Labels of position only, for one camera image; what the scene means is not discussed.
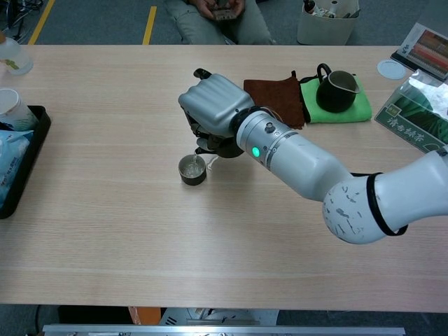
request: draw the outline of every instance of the person's hand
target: person's hand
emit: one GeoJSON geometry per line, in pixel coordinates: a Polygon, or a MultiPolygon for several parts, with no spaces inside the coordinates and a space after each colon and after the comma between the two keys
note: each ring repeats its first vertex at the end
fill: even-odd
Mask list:
{"type": "Polygon", "coordinates": [[[190,0],[190,4],[195,5],[204,18],[215,20],[215,17],[211,13],[211,9],[217,6],[215,0],[190,0]]]}
{"type": "Polygon", "coordinates": [[[240,16],[244,12],[245,0],[229,0],[229,6],[236,16],[240,16]]]}

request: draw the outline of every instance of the towel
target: towel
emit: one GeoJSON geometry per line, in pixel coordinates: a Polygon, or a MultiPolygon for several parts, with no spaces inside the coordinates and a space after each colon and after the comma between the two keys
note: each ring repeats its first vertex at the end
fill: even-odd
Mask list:
{"type": "Polygon", "coordinates": [[[348,110],[341,113],[332,113],[321,108],[316,101],[316,92],[319,79],[301,80],[300,89],[302,93],[303,112],[307,123],[354,123],[356,121],[370,120],[372,107],[365,94],[359,78],[355,76],[360,92],[348,110]]]}
{"type": "Polygon", "coordinates": [[[246,79],[244,90],[250,94],[256,106],[269,107],[281,116],[287,126],[302,129],[305,118],[295,71],[286,80],[246,79]]]}

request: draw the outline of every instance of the green cloth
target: green cloth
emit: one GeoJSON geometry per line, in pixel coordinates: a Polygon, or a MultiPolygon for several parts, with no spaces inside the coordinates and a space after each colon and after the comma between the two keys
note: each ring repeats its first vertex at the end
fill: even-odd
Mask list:
{"type": "Polygon", "coordinates": [[[355,101],[348,110],[340,113],[332,113],[321,108],[316,101],[317,87],[319,79],[310,80],[307,83],[300,84],[304,105],[307,107],[311,123],[353,123],[356,121],[370,120],[372,117],[372,107],[369,99],[365,94],[364,87],[355,77],[360,88],[360,92],[356,95],[355,101]]]}

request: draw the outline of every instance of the light wood tabletop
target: light wood tabletop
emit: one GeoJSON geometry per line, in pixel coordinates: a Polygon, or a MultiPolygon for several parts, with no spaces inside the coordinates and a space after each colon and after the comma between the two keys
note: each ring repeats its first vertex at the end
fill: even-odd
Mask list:
{"type": "MultiPolygon", "coordinates": [[[[395,48],[28,50],[33,70],[0,67],[0,86],[45,106],[52,126],[17,211],[0,221],[0,302],[448,312],[447,218],[356,246],[248,155],[219,159],[197,187],[177,171],[196,140],[177,99],[197,67],[242,86],[327,62],[358,74],[376,113],[401,84],[376,70],[395,48]]],[[[423,155],[375,121],[300,133],[353,172],[423,155]]]]}

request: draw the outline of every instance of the person's legs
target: person's legs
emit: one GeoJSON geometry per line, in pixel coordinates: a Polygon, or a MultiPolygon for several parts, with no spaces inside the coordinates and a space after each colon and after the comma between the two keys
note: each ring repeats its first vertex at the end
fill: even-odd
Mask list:
{"type": "Polygon", "coordinates": [[[274,44],[256,0],[246,0],[244,12],[229,22],[238,44],[274,44]]]}
{"type": "Polygon", "coordinates": [[[193,5],[182,0],[165,0],[179,34],[189,44],[225,44],[224,35],[212,21],[202,17],[193,5]]]}

